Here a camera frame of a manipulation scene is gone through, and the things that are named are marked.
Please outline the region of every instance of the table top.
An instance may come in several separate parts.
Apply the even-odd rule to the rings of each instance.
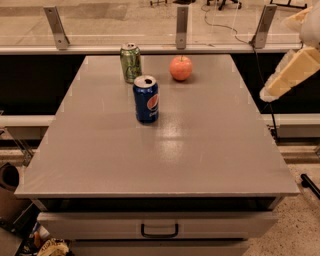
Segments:
[[[136,120],[118,56],[88,56],[15,194],[28,198],[287,196],[299,190],[229,55],[142,56],[159,119]]]

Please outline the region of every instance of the apple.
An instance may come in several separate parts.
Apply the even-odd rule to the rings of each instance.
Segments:
[[[186,80],[192,72],[192,62],[186,56],[176,56],[170,62],[170,74],[178,81]]]

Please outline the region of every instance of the wire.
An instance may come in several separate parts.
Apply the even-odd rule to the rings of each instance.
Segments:
[[[207,23],[207,25],[209,26],[212,26],[212,27],[222,27],[222,28],[227,28],[227,29],[230,29],[231,31],[233,31],[235,33],[234,35],[234,38],[237,39],[239,42],[241,43],[245,43],[245,44],[250,44],[249,42],[246,42],[246,41],[243,41],[241,40],[240,38],[237,37],[237,34],[238,34],[238,31],[235,29],[235,28],[232,28],[230,26],[227,26],[227,25],[220,25],[220,24],[211,24],[210,22],[208,22],[207,20],[207,14],[208,12],[210,12],[210,9],[209,10],[204,10],[203,7],[204,6],[207,6],[206,4],[204,4],[203,6],[201,6],[201,10],[205,12],[205,15],[204,15],[204,21],[205,23]]]
[[[206,6],[206,5],[204,4],[204,5],[201,7],[201,10],[205,12],[205,15],[204,15],[204,21],[205,21],[205,23],[207,23],[209,26],[213,26],[213,27],[223,27],[223,28],[228,28],[228,29],[232,30],[233,32],[235,32],[235,35],[234,35],[235,39],[237,39],[237,40],[238,40],[239,42],[241,42],[241,43],[248,44],[248,45],[250,45],[250,46],[252,47],[252,50],[253,50],[253,52],[254,52],[255,55],[256,55],[256,60],[257,60],[257,67],[258,67],[259,76],[260,76],[262,85],[264,85],[265,82],[264,82],[264,78],[263,78],[262,73],[261,73],[261,67],[260,67],[260,62],[259,62],[258,53],[256,52],[256,49],[255,49],[254,45],[252,44],[252,41],[246,42],[246,41],[243,41],[243,40],[239,39],[239,38],[237,37],[238,31],[237,31],[235,28],[229,27],[229,26],[227,26],[227,25],[219,25],[219,24],[211,24],[211,23],[209,23],[208,20],[207,20],[207,14],[208,14],[208,12],[209,12],[210,10],[204,10],[204,9],[203,9],[204,6]],[[272,117],[272,122],[273,122],[275,140],[276,140],[276,142],[278,142],[278,141],[279,141],[278,131],[277,131],[276,120],[275,120],[275,118],[274,118],[274,112],[273,112],[273,108],[272,108],[271,102],[268,103],[268,104],[266,104],[266,106],[263,108],[263,110],[261,111],[261,113],[262,113],[268,106],[270,106],[270,112],[271,112],[271,117]]]
[[[303,46],[304,46],[304,43],[302,41],[300,43],[301,43],[301,47],[300,47],[299,50],[301,50],[303,48]]]
[[[261,68],[260,68],[260,62],[259,62],[258,53],[257,53],[256,49],[254,48],[254,45],[253,45],[253,44],[250,44],[250,45],[251,45],[251,47],[252,47],[253,52],[254,52],[255,55],[256,55],[256,60],[257,60],[257,67],[258,67],[258,71],[259,71],[259,76],[260,76],[260,79],[261,79],[262,84],[264,85],[265,82],[264,82],[264,78],[263,78],[262,73],[261,73]],[[261,113],[266,109],[267,106],[270,106],[270,112],[271,112],[271,117],[272,117],[272,122],[273,122],[273,129],[274,129],[275,140],[276,140],[276,142],[279,142],[278,130],[277,130],[276,120],[275,120],[275,118],[274,118],[274,112],[273,112],[273,108],[272,108],[271,102],[268,103],[268,104],[263,108],[263,110],[261,111]]]

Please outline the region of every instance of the blue can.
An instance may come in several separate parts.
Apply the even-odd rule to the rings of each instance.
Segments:
[[[136,117],[141,123],[152,123],[159,117],[158,84],[154,77],[139,76],[134,80],[133,94]]]

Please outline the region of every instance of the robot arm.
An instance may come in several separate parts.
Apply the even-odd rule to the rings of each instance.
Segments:
[[[313,8],[289,17],[287,24],[290,21],[295,24],[291,27],[299,27],[300,39],[307,47],[298,52],[290,50],[280,61],[276,72],[260,91],[260,98],[266,102],[279,99],[320,70],[320,1]]]

